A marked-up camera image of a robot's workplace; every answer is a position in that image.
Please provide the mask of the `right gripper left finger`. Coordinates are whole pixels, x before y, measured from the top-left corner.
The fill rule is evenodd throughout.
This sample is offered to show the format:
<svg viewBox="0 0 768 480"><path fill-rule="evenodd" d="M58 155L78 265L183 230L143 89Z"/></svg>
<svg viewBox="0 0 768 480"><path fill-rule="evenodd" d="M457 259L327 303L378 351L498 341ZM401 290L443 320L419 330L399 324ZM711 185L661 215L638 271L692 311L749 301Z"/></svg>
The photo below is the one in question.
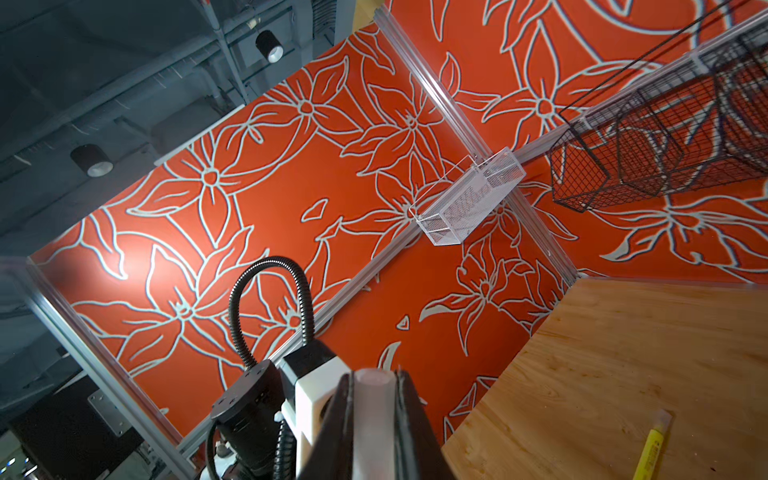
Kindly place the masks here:
<svg viewBox="0 0 768 480"><path fill-rule="evenodd" d="M298 480L351 479L354 444L354 375L344 374Z"/></svg>

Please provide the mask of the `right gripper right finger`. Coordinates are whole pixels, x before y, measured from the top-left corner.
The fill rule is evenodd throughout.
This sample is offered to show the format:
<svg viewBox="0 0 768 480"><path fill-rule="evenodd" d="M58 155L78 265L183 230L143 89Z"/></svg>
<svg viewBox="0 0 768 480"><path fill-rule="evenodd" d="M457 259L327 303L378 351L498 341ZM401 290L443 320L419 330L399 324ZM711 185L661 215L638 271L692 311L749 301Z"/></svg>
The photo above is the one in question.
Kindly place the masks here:
<svg viewBox="0 0 768 480"><path fill-rule="evenodd" d="M394 465L398 480L455 479L410 375L396 373Z"/></svg>

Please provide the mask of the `clear pen cap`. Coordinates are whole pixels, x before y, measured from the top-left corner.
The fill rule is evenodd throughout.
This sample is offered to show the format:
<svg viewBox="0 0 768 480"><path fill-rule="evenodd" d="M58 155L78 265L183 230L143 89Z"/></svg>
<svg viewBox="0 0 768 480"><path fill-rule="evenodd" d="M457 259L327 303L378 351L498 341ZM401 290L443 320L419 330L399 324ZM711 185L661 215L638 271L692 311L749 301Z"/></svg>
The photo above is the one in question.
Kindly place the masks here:
<svg viewBox="0 0 768 480"><path fill-rule="evenodd" d="M396 376L381 369L354 373L353 479L394 479Z"/></svg>

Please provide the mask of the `yellow marker pen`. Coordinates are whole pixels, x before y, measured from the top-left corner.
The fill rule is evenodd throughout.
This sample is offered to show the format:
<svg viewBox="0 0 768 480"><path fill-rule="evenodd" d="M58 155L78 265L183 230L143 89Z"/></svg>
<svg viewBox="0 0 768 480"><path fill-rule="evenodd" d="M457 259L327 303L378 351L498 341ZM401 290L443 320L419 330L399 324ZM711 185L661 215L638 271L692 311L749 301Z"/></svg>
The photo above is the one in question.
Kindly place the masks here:
<svg viewBox="0 0 768 480"><path fill-rule="evenodd" d="M633 480L650 480L653 478L672 419L673 415L668 410L659 411L646 437L633 473Z"/></svg>

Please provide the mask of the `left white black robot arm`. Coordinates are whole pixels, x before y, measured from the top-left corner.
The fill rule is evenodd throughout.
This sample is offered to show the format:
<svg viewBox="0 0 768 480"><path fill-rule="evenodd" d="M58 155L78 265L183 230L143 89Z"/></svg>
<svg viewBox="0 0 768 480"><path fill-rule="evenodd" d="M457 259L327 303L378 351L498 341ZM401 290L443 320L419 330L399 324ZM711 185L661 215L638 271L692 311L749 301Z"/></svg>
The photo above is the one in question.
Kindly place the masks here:
<svg viewBox="0 0 768 480"><path fill-rule="evenodd" d="M301 347L284 358L278 369L270 360L258 361L248 347L241 325L241 297L249 282L267 269L290 273L296 287ZM241 462L242 479L294 479L298 445L287 421L275 421L284 402L293 407L298 382L335 354L315 338L314 307L304 270L292 259L268 256L251 264L236 280L229 295L230 337L245 366L235 384L213 404L212 425L205 442L206 473L219 479L215 465L215 435L234 445Z"/></svg>

